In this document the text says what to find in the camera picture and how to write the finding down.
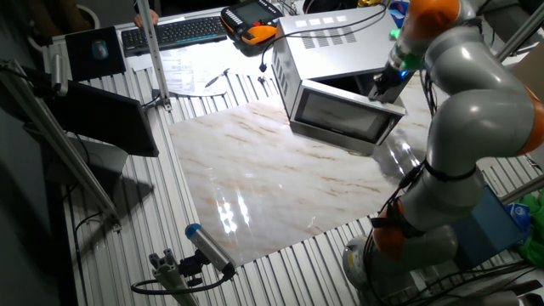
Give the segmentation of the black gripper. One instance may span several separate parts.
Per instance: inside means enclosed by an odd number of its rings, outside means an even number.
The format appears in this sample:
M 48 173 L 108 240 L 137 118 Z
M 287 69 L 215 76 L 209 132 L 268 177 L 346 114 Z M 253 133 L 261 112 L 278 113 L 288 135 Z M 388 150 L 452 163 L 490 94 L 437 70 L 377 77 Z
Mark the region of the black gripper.
M 404 72 L 387 63 L 384 66 L 382 74 L 373 76 L 374 84 L 369 92 L 369 98 L 381 100 L 383 97 L 383 88 L 391 88 L 399 85 L 404 79 Z

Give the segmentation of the bare person hand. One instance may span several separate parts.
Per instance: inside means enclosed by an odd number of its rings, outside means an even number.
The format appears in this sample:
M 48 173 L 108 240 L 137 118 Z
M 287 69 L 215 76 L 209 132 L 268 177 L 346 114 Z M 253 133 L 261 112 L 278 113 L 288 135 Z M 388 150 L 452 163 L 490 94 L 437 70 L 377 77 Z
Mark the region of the bare person hand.
M 154 11 L 153 9 L 150 10 L 150 16 L 151 16 L 151 19 L 152 19 L 152 23 L 154 26 L 156 26 L 158 24 L 158 19 L 159 19 L 159 15 L 156 11 Z M 143 28 L 144 27 L 144 22 L 140 16 L 140 14 L 137 14 L 133 20 L 134 24 L 138 27 L 138 28 Z

